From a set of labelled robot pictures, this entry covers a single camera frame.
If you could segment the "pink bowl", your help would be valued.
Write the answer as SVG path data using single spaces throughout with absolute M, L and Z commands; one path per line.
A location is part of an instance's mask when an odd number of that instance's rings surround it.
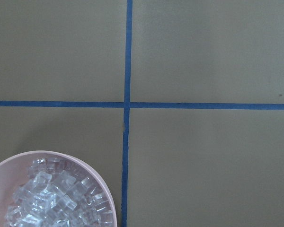
M 4 226 L 4 215 L 7 212 L 8 205 L 12 203 L 12 194 L 21 184 L 28 181 L 27 167 L 35 158 L 39 157 L 62 157 L 85 169 L 98 182 L 99 186 L 105 192 L 113 213 L 113 226 L 118 226 L 115 203 L 112 194 L 99 173 L 86 162 L 63 153 L 46 150 L 29 151 L 9 157 L 0 162 L 0 227 Z

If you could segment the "pile of clear ice cubes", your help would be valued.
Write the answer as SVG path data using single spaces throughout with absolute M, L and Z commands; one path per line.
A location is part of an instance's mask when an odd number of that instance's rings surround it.
M 106 193 L 83 167 L 59 157 L 36 158 L 28 181 L 12 195 L 6 227 L 112 227 Z

